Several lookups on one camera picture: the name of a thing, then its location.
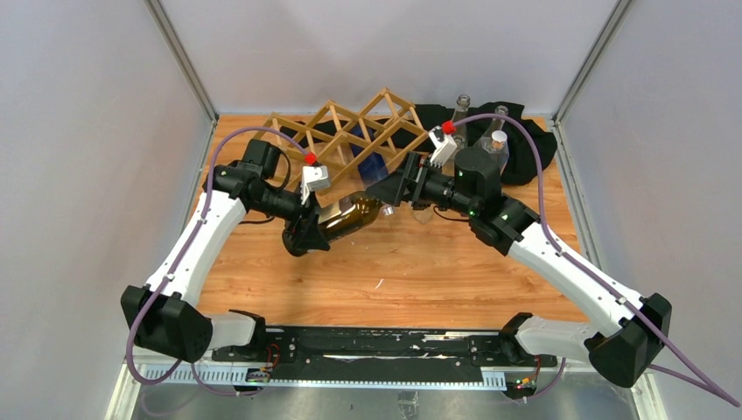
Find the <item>dark green wine bottle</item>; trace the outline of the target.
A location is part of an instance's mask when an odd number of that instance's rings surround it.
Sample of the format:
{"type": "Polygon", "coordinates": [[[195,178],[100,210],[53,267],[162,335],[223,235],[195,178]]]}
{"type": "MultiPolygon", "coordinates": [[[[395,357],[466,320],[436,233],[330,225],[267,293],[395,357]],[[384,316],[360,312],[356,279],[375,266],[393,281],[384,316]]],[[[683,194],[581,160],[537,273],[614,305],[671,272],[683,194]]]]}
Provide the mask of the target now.
{"type": "Polygon", "coordinates": [[[383,203],[365,192],[353,192],[331,205],[319,207],[318,224],[331,243],[372,224],[383,203]]]}

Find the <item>clear glass bottle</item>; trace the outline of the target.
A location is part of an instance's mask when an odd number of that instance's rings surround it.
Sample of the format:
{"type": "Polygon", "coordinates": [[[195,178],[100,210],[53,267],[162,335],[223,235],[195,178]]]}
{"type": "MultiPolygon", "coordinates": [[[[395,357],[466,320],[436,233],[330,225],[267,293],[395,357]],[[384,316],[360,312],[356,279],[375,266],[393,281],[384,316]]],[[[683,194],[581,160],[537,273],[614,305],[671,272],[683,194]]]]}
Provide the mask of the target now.
{"type": "MultiPolygon", "coordinates": [[[[468,111],[471,104],[471,97],[468,94],[461,94],[456,100],[456,106],[453,111],[451,121],[456,123],[466,117],[468,117],[468,111]]],[[[455,127],[455,131],[451,134],[454,142],[458,148],[467,146],[467,127],[466,124],[460,124],[455,127]]]]}

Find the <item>blue labelled bottle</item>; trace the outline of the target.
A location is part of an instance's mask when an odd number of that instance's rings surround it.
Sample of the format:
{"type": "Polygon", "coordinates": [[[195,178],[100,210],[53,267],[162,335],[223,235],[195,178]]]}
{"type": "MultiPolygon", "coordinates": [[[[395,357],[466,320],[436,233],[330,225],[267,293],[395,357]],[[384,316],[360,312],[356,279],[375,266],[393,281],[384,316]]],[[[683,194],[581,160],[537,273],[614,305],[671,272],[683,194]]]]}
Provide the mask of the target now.
{"type": "Polygon", "coordinates": [[[508,134],[503,130],[495,130],[481,137],[478,145],[496,162],[502,174],[509,159],[508,134]]]}

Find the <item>clear bottle dark label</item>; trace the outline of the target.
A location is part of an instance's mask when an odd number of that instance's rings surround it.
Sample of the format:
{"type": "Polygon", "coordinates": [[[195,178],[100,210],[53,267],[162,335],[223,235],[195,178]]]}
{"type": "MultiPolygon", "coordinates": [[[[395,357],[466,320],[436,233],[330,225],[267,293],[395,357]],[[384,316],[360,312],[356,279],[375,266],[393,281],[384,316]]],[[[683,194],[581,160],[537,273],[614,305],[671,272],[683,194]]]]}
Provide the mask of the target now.
{"type": "MultiPolygon", "coordinates": [[[[497,106],[497,107],[496,107],[496,108],[494,109],[494,111],[493,111],[493,112],[494,112],[494,113],[495,113],[496,115],[501,115],[501,116],[508,116],[508,115],[509,115],[509,108],[508,108],[508,106],[506,106],[506,105],[498,105],[498,106],[497,106]]],[[[498,119],[498,118],[493,118],[493,119],[492,119],[492,120],[490,121],[490,123],[488,124],[488,127],[487,127],[487,128],[486,128],[486,130],[485,130],[485,131],[483,132],[483,134],[482,134],[482,136],[481,136],[480,138],[481,138],[481,139],[485,139],[485,140],[491,140],[491,139],[492,139],[492,134],[493,134],[493,133],[494,133],[495,131],[498,131],[498,130],[502,130],[502,128],[503,128],[503,126],[504,126],[504,124],[505,124],[505,122],[504,122],[503,120],[501,120],[501,119],[498,119]]]]}

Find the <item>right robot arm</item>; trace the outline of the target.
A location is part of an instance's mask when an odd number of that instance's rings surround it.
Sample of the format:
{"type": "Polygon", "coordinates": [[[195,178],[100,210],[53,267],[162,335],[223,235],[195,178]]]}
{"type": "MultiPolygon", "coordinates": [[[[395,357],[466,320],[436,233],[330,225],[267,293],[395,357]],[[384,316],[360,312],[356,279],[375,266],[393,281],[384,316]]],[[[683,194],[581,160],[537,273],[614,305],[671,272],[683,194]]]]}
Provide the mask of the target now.
{"type": "Polygon", "coordinates": [[[643,296],[597,269],[566,245],[543,218],[501,190],[499,166],[484,151],[457,153],[453,175],[410,152],[367,193],[385,204],[435,205],[468,218],[478,240],[531,268],[584,313],[585,323],[521,312],[502,329],[500,353],[511,365],[533,355],[588,362],[609,382],[632,387],[665,347],[671,303],[643,296]]]}

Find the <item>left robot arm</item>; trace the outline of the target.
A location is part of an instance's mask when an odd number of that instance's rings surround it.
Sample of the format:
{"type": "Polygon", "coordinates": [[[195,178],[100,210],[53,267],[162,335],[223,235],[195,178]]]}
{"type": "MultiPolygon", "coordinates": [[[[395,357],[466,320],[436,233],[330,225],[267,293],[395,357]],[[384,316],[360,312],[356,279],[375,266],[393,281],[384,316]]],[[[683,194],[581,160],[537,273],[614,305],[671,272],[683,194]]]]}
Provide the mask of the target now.
{"type": "Polygon", "coordinates": [[[170,254],[145,285],[130,286],[122,294],[129,352],[141,347],[189,363],[223,347],[246,361],[259,361],[267,353],[263,317],[241,310],[205,315],[197,306],[216,257],[251,211],[284,220],[283,238],[291,251],[329,248],[319,231],[315,197],[317,190],[329,187],[329,171],[308,153],[297,190],[271,185],[282,154],[271,143],[253,140],[241,159],[209,172],[196,210],[170,254]]]}

